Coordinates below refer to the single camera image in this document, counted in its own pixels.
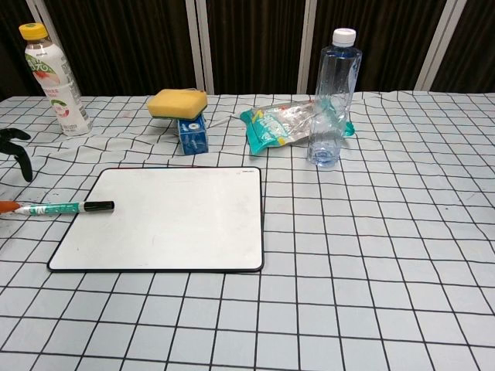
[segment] white bottle cap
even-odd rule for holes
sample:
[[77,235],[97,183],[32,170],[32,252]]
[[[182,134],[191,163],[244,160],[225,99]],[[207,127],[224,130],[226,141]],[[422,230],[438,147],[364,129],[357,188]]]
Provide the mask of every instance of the white bottle cap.
[[356,31],[353,29],[336,29],[333,31],[332,44],[341,48],[354,45]]

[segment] green marker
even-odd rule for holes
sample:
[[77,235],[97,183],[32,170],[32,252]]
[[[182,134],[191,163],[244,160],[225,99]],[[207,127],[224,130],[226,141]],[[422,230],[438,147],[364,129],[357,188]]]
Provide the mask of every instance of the green marker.
[[19,207],[14,213],[24,215],[44,214],[75,214],[92,213],[94,211],[112,211],[115,208],[113,201],[84,202],[84,203],[47,203]]

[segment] yellow bottle cap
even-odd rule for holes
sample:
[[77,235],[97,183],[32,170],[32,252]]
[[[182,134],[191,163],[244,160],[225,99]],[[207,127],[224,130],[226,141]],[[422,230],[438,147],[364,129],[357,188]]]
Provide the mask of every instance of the yellow bottle cap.
[[41,23],[26,23],[19,26],[19,31],[24,40],[39,40],[48,36],[45,26]]

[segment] plastic bag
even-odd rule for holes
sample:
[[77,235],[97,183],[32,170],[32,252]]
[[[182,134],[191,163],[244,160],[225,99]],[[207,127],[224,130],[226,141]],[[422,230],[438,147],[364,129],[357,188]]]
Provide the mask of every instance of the plastic bag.
[[[251,153],[256,155],[267,147],[281,147],[309,136],[309,126],[316,113],[314,102],[292,102],[275,106],[256,107],[241,113]],[[354,134],[347,122],[346,136]]]

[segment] black marker cap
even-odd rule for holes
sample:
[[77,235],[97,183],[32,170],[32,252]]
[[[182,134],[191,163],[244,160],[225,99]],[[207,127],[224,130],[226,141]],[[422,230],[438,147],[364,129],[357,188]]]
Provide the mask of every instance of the black marker cap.
[[98,202],[85,202],[84,211],[90,213],[93,211],[109,211],[115,208],[113,201],[98,201]]

